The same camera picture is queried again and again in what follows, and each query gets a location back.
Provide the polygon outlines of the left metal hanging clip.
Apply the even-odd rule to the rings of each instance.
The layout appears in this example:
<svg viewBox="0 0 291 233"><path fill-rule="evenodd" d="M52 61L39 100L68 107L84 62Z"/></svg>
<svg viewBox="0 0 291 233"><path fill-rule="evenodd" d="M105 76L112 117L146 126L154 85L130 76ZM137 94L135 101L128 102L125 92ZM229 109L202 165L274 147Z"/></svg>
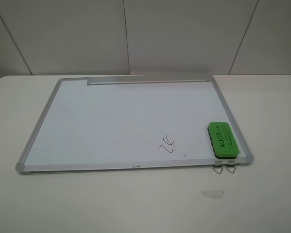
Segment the left metal hanging clip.
<svg viewBox="0 0 291 233"><path fill-rule="evenodd" d="M217 173L221 174L223 171L223 162L222 161L215 161L212 169Z"/></svg>

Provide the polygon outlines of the clear tape piece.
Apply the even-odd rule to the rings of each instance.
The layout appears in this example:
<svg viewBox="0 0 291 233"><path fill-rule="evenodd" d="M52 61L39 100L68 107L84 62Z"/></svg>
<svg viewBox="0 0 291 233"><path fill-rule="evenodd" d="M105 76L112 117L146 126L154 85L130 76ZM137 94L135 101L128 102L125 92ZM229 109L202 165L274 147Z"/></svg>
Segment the clear tape piece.
<svg viewBox="0 0 291 233"><path fill-rule="evenodd" d="M202 190L201 194L214 200L223 198L224 190Z"/></svg>

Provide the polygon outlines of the white aluminium-framed whiteboard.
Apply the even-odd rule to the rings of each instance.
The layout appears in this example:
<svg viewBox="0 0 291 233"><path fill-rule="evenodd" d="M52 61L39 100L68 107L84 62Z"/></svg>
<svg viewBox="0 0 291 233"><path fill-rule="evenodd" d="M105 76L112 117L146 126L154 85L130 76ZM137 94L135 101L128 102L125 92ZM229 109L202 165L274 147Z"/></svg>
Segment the white aluminium-framed whiteboard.
<svg viewBox="0 0 291 233"><path fill-rule="evenodd" d="M227 122L235 159L214 156L207 130ZM20 174L239 166L254 157L214 77L123 75L61 78L16 164Z"/></svg>

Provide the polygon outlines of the green whiteboard eraser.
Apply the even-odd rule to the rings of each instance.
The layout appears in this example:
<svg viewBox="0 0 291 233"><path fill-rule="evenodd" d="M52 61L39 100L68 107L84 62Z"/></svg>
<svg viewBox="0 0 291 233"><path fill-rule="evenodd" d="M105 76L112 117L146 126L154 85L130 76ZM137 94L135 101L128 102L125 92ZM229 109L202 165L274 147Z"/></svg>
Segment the green whiteboard eraser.
<svg viewBox="0 0 291 233"><path fill-rule="evenodd" d="M207 127L214 156L218 159L235 159L240 151L231 127L227 122L211 122Z"/></svg>

